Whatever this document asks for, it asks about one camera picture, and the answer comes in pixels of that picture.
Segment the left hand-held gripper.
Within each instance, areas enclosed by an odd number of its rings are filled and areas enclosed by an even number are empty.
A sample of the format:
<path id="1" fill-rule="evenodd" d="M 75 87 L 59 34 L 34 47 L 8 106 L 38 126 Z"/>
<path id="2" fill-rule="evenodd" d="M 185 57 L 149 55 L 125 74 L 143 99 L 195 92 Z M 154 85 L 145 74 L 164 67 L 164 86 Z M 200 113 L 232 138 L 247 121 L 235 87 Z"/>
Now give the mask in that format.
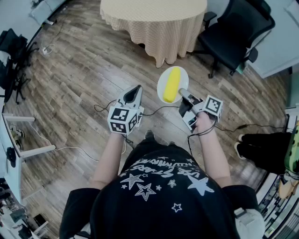
<path id="1" fill-rule="evenodd" d="M 110 107 L 108 113 L 107 121 L 111 132 L 129 135 L 139 127 L 144 113 L 144 108 L 140 106 L 142 91 L 142 86 L 137 85 L 119 94 L 116 103 Z"/>

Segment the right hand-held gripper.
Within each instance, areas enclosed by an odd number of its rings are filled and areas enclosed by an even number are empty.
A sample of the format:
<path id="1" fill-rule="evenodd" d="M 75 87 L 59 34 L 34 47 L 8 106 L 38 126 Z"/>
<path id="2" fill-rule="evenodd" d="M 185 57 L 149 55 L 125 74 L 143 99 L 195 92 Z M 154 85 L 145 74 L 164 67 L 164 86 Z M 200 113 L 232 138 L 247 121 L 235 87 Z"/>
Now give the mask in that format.
<path id="1" fill-rule="evenodd" d="M 220 120 L 223 111 L 223 102 L 221 100 L 210 95 L 203 100 L 195 97 L 184 88 L 179 89 L 179 93 L 183 97 L 179 107 L 179 114 L 192 133 L 196 127 L 195 124 L 199 112 L 207 113 L 209 118 L 214 120 L 215 123 Z"/>

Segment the yellow corn cob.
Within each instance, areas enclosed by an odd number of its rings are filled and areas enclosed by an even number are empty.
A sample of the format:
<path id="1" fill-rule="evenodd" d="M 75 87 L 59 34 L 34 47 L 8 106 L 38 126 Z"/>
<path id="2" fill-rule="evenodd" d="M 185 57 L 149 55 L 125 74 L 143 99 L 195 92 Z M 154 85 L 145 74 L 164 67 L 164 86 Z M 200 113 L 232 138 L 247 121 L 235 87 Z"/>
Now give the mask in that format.
<path id="1" fill-rule="evenodd" d="M 163 100 L 172 103 L 177 95 L 178 87 L 180 84 L 181 71 L 179 67 L 174 67 L 169 73 L 165 90 L 163 93 Z"/>

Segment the white round plate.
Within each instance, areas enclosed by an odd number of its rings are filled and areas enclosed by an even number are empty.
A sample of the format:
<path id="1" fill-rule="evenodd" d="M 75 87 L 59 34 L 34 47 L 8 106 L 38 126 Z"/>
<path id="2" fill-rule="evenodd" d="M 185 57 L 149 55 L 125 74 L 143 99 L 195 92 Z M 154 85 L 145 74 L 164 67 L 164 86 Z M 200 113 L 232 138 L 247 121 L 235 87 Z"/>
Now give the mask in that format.
<path id="1" fill-rule="evenodd" d="M 174 69 L 179 69 L 180 81 L 178 83 L 176 93 L 174 94 L 175 97 L 173 97 L 172 101 L 168 101 L 168 100 L 164 99 L 164 92 L 165 92 L 165 88 L 168 83 L 169 76 Z M 182 96 L 180 95 L 180 93 L 178 91 L 181 88 L 184 88 L 187 90 L 188 86 L 189 86 L 189 76 L 188 76 L 186 70 L 180 66 L 172 66 L 172 67 L 169 67 L 168 69 L 166 69 L 161 74 L 159 81 L 157 83 L 157 95 L 160 98 L 160 100 L 166 104 L 176 103 L 182 98 Z"/>

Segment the person's left forearm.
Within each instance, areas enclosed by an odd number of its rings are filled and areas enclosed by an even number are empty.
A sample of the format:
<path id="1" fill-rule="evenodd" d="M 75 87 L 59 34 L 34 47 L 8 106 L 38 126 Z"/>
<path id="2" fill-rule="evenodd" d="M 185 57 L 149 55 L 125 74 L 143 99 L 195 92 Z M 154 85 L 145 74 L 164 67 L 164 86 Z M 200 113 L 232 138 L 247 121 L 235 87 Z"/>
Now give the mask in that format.
<path id="1" fill-rule="evenodd" d="M 89 184 L 90 188 L 101 190 L 118 176 L 123 143 L 124 138 L 121 134 L 110 134 Z"/>

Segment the person's right forearm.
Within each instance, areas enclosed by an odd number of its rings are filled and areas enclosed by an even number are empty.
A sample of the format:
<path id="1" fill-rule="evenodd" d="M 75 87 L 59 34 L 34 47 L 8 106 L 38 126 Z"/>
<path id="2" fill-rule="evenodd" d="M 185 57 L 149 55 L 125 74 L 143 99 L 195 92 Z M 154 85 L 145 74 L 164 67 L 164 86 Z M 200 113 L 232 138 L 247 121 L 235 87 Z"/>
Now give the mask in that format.
<path id="1" fill-rule="evenodd" d="M 210 128 L 212 121 L 205 112 L 197 114 L 196 128 L 199 136 L 206 173 L 214 179 L 220 187 L 232 185 L 229 164 L 219 143 L 215 130 Z"/>

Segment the round table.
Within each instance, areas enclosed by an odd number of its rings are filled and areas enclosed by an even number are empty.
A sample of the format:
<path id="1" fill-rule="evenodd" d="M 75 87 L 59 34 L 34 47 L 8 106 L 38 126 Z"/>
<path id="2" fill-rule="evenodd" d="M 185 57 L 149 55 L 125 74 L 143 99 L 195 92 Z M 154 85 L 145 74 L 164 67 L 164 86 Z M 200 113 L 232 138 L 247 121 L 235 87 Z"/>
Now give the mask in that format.
<path id="1" fill-rule="evenodd" d="M 158 68 L 194 50 L 206 10 L 207 0 L 101 0 L 100 5 L 102 19 L 144 44 Z"/>

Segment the person's black trousers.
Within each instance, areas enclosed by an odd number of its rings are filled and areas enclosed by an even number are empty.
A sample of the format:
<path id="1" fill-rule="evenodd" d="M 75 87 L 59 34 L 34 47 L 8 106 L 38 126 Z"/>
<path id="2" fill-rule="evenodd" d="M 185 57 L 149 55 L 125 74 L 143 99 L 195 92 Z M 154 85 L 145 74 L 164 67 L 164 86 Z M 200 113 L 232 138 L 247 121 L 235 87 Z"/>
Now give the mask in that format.
<path id="1" fill-rule="evenodd" d="M 145 155 L 151 153 L 158 153 L 162 157 L 167 157 L 168 155 L 175 155 L 175 158 L 181 156 L 191 156 L 186 150 L 183 148 L 172 145 L 162 145 L 159 144 L 155 139 L 144 139 L 142 140 L 129 154 L 125 163 L 133 164 L 137 160 L 143 158 Z"/>

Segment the black star-print T-shirt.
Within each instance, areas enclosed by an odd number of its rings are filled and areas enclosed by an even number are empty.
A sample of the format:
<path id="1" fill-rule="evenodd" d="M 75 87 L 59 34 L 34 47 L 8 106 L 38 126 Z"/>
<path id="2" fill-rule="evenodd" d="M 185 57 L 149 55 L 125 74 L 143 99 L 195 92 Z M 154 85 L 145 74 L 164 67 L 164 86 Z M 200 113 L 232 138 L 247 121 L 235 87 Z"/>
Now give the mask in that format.
<path id="1" fill-rule="evenodd" d="M 258 209 L 245 185 L 221 188 L 178 147 L 129 159 L 103 189 L 70 192 L 60 239 L 239 239 L 234 211 Z"/>

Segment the white cabinet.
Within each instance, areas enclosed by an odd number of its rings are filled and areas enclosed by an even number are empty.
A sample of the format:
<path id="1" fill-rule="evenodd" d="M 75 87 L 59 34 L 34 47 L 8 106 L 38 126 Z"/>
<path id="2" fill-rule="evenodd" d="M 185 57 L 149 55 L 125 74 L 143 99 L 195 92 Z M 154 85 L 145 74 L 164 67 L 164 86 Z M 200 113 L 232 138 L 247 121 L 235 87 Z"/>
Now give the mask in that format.
<path id="1" fill-rule="evenodd" d="M 297 0 L 265 0 L 271 7 L 275 27 L 254 45 L 258 58 L 250 66 L 261 78 L 299 63 L 299 3 Z"/>

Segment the green patterned cloth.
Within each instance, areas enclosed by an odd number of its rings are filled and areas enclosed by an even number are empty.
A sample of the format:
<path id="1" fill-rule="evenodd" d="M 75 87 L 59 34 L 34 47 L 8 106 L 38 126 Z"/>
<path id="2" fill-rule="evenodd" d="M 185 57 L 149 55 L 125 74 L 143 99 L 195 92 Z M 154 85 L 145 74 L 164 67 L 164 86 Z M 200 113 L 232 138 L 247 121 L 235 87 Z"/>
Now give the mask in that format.
<path id="1" fill-rule="evenodd" d="M 299 122 L 292 131 L 284 164 L 289 171 L 299 175 Z"/>

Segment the black swivel chair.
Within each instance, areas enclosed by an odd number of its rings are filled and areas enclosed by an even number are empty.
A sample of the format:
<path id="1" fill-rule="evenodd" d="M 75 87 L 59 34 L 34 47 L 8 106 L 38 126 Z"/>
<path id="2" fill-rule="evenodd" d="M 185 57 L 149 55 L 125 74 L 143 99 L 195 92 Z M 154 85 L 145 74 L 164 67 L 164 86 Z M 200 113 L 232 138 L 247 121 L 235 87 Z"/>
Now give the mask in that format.
<path id="1" fill-rule="evenodd" d="M 13 91 L 16 91 L 16 104 L 19 104 L 19 96 L 25 99 L 21 89 L 31 79 L 26 78 L 26 74 L 21 71 L 31 66 L 29 57 L 38 50 L 39 48 L 28 46 L 27 38 L 17 35 L 12 28 L 0 34 L 0 53 L 8 54 L 5 62 L 0 60 L 0 88 L 5 91 L 3 95 L 0 94 L 0 98 L 4 99 L 4 103 L 9 101 Z"/>

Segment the black computer mouse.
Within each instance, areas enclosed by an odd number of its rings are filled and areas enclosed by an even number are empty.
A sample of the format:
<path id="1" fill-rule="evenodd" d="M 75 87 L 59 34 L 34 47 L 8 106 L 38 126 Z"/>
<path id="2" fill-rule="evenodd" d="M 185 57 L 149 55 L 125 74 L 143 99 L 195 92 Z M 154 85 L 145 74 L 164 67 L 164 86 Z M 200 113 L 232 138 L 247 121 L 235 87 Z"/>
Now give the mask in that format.
<path id="1" fill-rule="evenodd" d="M 16 167 L 16 154 L 14 147 L 8 147 L 7 148 L 7 160 L 10 162 L 10 165 L 12 168 Z"/>

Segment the white desk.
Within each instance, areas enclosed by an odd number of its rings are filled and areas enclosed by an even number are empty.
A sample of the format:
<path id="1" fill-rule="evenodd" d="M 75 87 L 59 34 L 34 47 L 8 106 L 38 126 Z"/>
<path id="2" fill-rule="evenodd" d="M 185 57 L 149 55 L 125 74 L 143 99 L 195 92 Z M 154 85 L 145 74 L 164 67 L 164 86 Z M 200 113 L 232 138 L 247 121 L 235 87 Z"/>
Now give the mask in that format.
<path id="1" fill-rule="evenodd" d="M 13 116 L 12 114 L 4 113 L 0 115 L 0 171 L 4 171 L 4 178 L 10 187 L 10 190 L 18 201 L 22 203 L 21 196 L 21 167 L 24 158 L 46 153 L 56 149 L 55 145 L 49 145 L 46 147 L 36 148 L 27 151 L 20 151 L 17 147 L 15 140 L 11 134 L 8 126 L 8 122 L 33 122 L 34 117 L 21 117 Z M 13 148 L 16 156 L 16 166 L 12 167 L 11 163 L 7 160 L 7 148 Z"/>

